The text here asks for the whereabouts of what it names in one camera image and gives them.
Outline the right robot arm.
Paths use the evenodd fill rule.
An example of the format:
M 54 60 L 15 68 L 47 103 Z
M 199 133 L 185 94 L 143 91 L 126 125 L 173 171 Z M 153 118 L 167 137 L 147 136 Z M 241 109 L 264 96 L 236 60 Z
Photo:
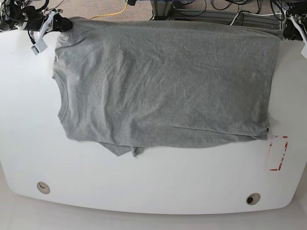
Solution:
M 27 31 L 32 44 L 37 44 L 50 32 L 66 32 L 73 28 L 72 21 L 62 17 L 62 10 L 49 8 L 43 0 L 35 6 L 32 0 L 2 0 L 0 2 L 0 31 Z

